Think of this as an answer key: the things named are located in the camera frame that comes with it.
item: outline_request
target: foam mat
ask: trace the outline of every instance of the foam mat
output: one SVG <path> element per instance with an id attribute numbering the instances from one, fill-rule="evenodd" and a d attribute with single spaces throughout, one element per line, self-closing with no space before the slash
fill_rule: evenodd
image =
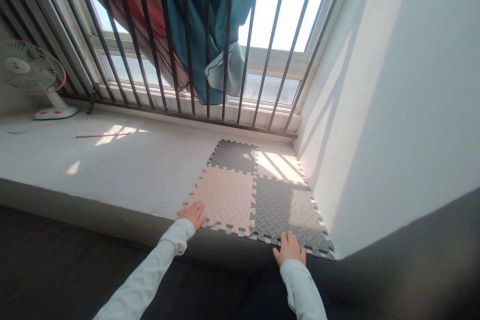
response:
<path id="1" fill-rule="evenodd" d="M 222 139 L 196 187 L 185 200 L 202 200 L 208 227 L 273 245 L 292 230 L 301 246 L 316 257 L 335 259 L 301 164 L 288 149 L 259 147 Z"/>

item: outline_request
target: hand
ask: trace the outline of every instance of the hand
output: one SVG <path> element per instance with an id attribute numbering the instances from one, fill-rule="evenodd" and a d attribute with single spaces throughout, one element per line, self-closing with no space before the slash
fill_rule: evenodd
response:
<path id="1" fill-rule="evenodd" d="M 205 204 L 202 200 L 194 201 L 189 206 L 185 206 L 182 210 L 180 210 L 178 218 L 190 220 L 195 227 L 195 231 L 197 231 L 203 225 L 203 223 L 209 219 L 206 216 L 200 217 L 204 210 Z"/>
<path id="2" fill-rule="evenodd" d="M 273 248 L 273 256 L 275 257 L 278 267 L 281 268 L 282 264 L 290 259 L 300 261 L 303 265 L 307 266 L 307 251 L 302 248 L 300 252 L 299 242 L 294 233 L 288 231 L 288 239 L 285 236 L 285 231 L 281 232 L 281 247 L 280 252 L 277 248 Z"/>

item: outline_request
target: stick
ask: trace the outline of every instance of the stick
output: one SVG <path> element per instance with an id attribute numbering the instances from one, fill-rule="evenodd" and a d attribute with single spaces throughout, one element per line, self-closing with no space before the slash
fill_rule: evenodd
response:
<path id="1" fill-rule="evenodd" d="M 79 138 L 99 138 L 104 136 L 117 136 L 117 135 L 130 135 L 131 132 L 116 132 L 113 134 L 97 134 L 97 135 L 77 135 L 75 136 L 77 139 Z"/>

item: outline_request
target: white sleeve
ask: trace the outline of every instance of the white sleeve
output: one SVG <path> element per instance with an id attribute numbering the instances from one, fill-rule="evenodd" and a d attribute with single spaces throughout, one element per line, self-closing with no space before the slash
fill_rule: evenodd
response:
<path id="1" fill-rule="evenodd" d="M 305 265 L 287 260 L 281 265 L 280 274 L 288 293 L 288 306 L 298 320 L 327 320 L 324 303 Z"/>
<path id="2" fill-rule="evenodd" d="M 190 220 L 175 221 L 146 259 L 100 309 L 94 320 L 140 319 L 157 293 L 160 281 L 175 255 L 185 252 L 187 240 L 194 234 L 195 227 Z"/>

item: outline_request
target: window ledge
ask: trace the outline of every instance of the window ledge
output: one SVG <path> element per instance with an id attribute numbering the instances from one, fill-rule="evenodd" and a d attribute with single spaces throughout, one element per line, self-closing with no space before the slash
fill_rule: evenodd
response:
<path id="1" fill-rule="evenodd" d="M 110 89 L 113 93 L 113 96 L 117 102 L 122 102 L 122 96 L 120 94 L 120 90 L 115 82 L 110 82 Z M 102 96 L 108 101 L 110 99 L 109 94 L 107 92 L 106 87 L 103 84 L 99 85 L 100 92 Z M 138 84 L 135 85 L 136 92 L 138 94 L 138 98 L 140 100 L 140 104 L 142 107 L 151 109 L 150 102 L 147 96 L 147 92 L 144 86 L 139 86 Z M 123 92 L 127 98 L 128 104 L 136 107 L 137 102 L 134 96 L 134 92 L 131 88 L 130 84 L 122 83 Z M 154 86 L 149 86 L 153 106 L 155 109 L 162 110 L 162 97 L 160 94 L 160 90 L 155 88 Z M 178 113 L 177 112 L 177 99 L 175 96 L 175 92 L 171 89 L 165 89 L 165 100 L 166 105 L 169 112 Z M 180 108 L 181 113 L 183 115 L 192 115 L 192 103 L 190 99 L 190 94 L 188 92 L 181 92 L 179 94 L 180 99 Z M 207 117 L 207 107 L 201 105 L 198 100 L 195 100 L 195 115 L 199 118 L 206 118 Z M 238 105 L 239 101 L 235 99 L 229 100 L 225 104 L 225 122 L 227 123 L 236 123 L 238 118 Z M 239 124 L 242 126 L 251 126 L 254 115 L 255 115 L 255 107 L 256 103 L 251 102 L 251 100 L 246 100 L 242 102 L 241 113 L 240 113 L 240 122 Z M 258 114 L 255 122 L 255 127 L 260 129 L 267 129 L 270 118 L 272 116 L 272 109 L 273 104 L 260 104 L 258 108 Z M 271 130 L 283 132 L 285 124 L 287 123 L 287 119 L 290 115 L 290 109 L 285 107 L 278 107 L 277 111 L 275 112 L 275 117 L 272 122 Z M 222 119 L 222 105 L 211 105 L 210 106 L 210 119 L 211 120 L 221 120 Z M 301 117 L 298 114 L 294 114 L 290 125 L 288 127 L 289 134 L 295 134 L 300 126 Z"/>

